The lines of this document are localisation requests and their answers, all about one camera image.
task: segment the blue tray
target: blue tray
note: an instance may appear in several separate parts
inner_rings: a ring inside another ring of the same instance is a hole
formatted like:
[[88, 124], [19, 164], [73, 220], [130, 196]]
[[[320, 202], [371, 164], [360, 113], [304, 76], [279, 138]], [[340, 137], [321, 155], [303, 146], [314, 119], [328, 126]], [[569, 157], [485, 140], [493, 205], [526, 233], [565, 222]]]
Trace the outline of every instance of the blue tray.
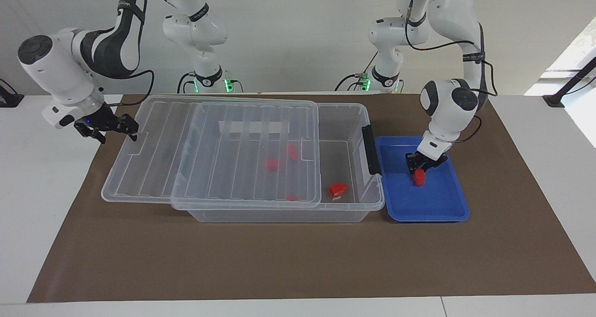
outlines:
[[375, 141], [383, 173], [389, 215], [398, 222], [463, 222], [470, 210], [451, 159], [426, 172], [426, 183], [415, 186], [406, 164], [421, 141], [415, 136], [385, 136]]

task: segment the red object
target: red object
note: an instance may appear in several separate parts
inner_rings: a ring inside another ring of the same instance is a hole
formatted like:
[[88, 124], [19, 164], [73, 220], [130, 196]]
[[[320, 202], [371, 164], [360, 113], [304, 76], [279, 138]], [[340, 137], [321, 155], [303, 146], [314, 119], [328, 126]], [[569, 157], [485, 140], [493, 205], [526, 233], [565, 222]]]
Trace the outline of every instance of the red object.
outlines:
[[277, 170], [279, 168], [279, 162], [276, 159], [267, 159], [266, 167], [267, 170]]
[[345, 192], [347, 192], [347, 184], [345, 183], [336, 183], [329, 187], [329, 194], [331, 194], [333, 198], [342, 196]]
[[426, 173], [424, 172], [424, 169], [418, 168], [417, 170], [415, 170], [412, 175], [412, 179], [413, 183], [416, 186], [423, 186], [424, 180], [426, 179]]
[[298, 160], [298, 150], [296, 146], [289, 144], [288, 145], [288, 157], [294, 161]]

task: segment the white table surface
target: white table surface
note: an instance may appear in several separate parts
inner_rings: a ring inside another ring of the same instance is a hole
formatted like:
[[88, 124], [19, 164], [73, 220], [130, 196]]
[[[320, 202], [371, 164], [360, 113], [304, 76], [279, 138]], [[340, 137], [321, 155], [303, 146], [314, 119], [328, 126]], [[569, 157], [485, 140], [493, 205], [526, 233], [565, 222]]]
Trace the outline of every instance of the white table surface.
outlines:
[[[120, 96], [108, 96], [108, 102]], [[596, 149], [564, 109], [541, 98], [491, 98], [584, 264], [596, 277]], [[596, 316], [596, 294], [317, 300], [23, 304], [99, 143], [40, 115], [49, 96], [0, 109], [2, 316]]]

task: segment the brown table surface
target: brown table surface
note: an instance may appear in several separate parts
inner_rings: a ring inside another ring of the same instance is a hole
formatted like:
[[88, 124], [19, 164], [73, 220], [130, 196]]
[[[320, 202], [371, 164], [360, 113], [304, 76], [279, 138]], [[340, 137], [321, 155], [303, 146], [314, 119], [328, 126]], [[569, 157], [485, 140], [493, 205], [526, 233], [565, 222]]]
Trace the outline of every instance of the brown table surface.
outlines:
[[[280, 98], [362, 103], [375, 136], [421, 135], [429, 120], [418, 95]], [[596, 292], [493, 107], [479, 116], [481, 131], [450, 151], [462, 223], [398, 223], [382, 209], [358, 224], [204, 224], [169, 205], [108, 203], [100, 190], [124, 139], [110, 133], [28, 302]]]

